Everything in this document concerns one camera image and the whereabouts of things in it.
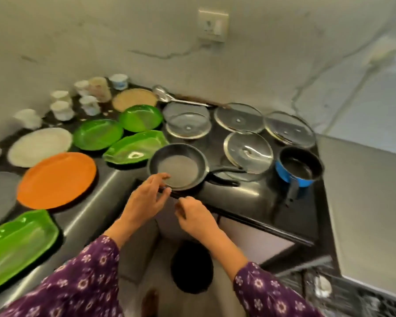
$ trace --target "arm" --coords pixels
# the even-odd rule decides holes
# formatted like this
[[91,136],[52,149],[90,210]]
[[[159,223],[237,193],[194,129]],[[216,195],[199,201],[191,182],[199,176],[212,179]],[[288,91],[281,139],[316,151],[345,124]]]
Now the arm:
[[242,251],[218,227],[212,214],[192,197],[176,205],[179,224],[216,258],[233,282],[233,290],[253,316],[321,317],[300,295],[280,284],[273,275],[248,262]]
[[57,268],[35,290],[1,310],[0,317],[120,316],[119,249],[163,208],[171,190],[166,188],[158,200],[157,192],[166,178],[167,174],[157,174],[144,181],[104,235]]

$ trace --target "white plate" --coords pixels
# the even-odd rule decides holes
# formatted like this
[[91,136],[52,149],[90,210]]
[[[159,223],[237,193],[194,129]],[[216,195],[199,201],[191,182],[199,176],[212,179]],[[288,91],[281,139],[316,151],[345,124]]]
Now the white plate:
[[68,151],[72,134],[62,128],[48,128],[28,133],[9,149],[7,160],[14,166],[31,168],[40,161]]

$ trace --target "blue saucepan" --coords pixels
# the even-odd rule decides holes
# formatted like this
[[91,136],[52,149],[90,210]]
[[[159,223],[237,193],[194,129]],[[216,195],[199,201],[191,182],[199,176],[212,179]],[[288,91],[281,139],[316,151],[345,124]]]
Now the blue saucepan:
[[280,150],[276,160],[276,171],[280,178],[290,183],[285,201],[289,207],[296,199],[299,188],[308,187],[322,177],[324,165],[311,151],[291,146]]

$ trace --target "kitchen floor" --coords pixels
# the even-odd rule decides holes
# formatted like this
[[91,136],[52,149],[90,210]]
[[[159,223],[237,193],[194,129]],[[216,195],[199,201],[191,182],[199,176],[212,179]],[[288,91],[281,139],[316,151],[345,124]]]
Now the kitchen floor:
[[159,317],[244,317],[231,282],[217,261],[206,292],[192,295],[177,288],[170,275],[170,260],[178,245],[168,239],[159,241],[139,285],[119,280],[119,301],[125,317],[141,317],[141,301],[150,288],[159,290]]

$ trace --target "right hand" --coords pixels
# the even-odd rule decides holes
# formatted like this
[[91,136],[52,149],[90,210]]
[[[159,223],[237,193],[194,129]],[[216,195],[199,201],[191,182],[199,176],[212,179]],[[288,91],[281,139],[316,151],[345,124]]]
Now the right hand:
[[203,245],[220,230],[209,210],[193,197],[179,198],[175,209],[180,227]]

